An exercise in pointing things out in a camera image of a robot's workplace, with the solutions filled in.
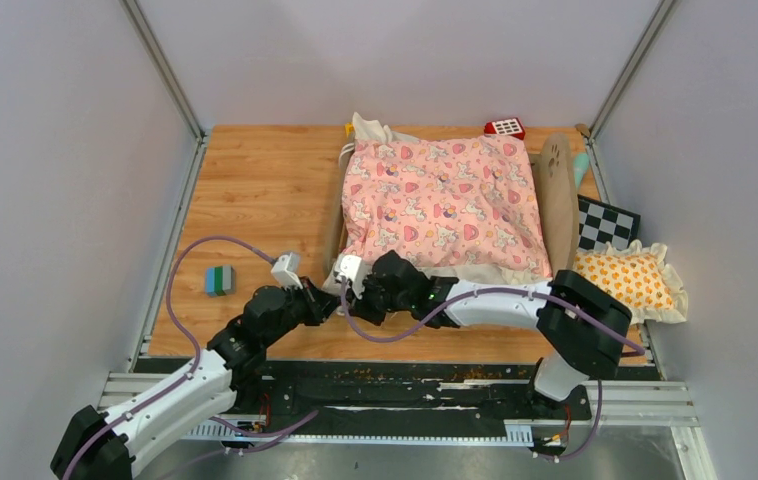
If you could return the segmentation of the pink unicorn drawstring bag blanket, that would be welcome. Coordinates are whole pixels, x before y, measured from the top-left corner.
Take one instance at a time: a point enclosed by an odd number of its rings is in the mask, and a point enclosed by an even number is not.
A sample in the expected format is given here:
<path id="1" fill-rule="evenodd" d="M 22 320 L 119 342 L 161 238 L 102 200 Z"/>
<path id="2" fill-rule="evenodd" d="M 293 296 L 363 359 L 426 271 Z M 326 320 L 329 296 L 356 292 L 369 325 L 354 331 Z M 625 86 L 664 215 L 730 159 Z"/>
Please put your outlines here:
<path id="1" fill-rule="evenodd" d="M 525 143 L 427 140 L 354 114 L 340 193 L 342 255 L 395 251 L 428 276 L 503 285 L 554 274 Z"/>

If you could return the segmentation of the wooden striped pet bed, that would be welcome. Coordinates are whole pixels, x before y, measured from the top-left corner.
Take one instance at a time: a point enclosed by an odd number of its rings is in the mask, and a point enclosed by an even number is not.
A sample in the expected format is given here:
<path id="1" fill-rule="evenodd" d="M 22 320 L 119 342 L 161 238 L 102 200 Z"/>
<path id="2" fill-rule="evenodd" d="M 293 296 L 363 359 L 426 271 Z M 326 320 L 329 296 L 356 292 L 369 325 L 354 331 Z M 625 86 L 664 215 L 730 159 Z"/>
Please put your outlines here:
<path id="1" fill-rule="evenodd" d="M 329 246 L 323 259 L 326 269 L 331 269 L 338 257 L 342 256 L 340 250 L 346 238 L 342 231 L 340 193 L 343 173 L 350 157 L 346 148 L 351 142 L 342 149 L 339 160 L 340 186 L 331 200 Z M 546 138 L 537 152 L 527 151 L 533 168 L 545 246 L 555 274 L 571 268 L 578 249 L 578 198 L 572 150 L 566 135 L 554 133 Z"/>

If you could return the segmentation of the orange duck print pillow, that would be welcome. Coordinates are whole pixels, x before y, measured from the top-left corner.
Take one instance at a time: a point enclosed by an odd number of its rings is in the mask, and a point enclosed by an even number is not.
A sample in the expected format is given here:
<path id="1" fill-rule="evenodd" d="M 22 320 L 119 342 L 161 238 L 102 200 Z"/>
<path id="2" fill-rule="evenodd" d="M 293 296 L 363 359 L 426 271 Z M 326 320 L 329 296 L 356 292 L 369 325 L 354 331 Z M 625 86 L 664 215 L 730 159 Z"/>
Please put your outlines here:
<path id="1" fill-rule="evenodd" d="M 666 263 L 667 252 L 663 243 L 645 247 L 635 240 L 623 250 L 606 244 L 600 251 L 577 253 L 574 270 L 625 305 L 633 325 L 684 323 L 689 299 L 680 276 Z"/>

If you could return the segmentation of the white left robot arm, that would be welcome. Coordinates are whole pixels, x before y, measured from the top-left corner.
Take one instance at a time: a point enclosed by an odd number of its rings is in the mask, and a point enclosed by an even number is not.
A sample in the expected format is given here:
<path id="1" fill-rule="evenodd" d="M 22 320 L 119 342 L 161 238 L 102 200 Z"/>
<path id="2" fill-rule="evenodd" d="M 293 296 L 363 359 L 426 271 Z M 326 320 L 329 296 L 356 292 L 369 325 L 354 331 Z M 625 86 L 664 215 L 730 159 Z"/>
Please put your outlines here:
<path id="1" fill-rule="evenodd" d="M 268 348 L 300 325 L 319 326 L 338 296 L 303 277 L 297 287 L 257 289 L 185 365 L 144 392 L 104 411 L 86 406 L 71 418 L 50 462 L 59 479 L 133 479 L 203 421 L 233 409 L 253 411 L 253 379 Z"/>

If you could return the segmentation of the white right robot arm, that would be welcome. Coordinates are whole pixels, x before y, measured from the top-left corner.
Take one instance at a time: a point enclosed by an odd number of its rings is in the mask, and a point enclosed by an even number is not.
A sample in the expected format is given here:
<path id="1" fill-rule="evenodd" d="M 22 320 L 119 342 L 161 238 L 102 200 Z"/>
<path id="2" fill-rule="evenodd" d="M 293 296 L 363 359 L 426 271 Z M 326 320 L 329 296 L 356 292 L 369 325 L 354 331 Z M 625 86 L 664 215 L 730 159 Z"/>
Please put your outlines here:
<path id="1" fill-rule="evenodd" d="M 539 332 L 553 351 L 536 366 L 526 403 L 551 417 L 581 383 L 612 378 L 625 353 L 643 348 L 627 337 L 632 315 L 611 294 L 572 270 L 549 281 L 494 285 L 457 277 L 428 276 L 391 251 L 368 265 L 355 255 L 340 257 L 332 277 L 349 323 L 381 324 L 390 313 L 416 319 L 412 335 L 429 328 L 502 326 Z"/>

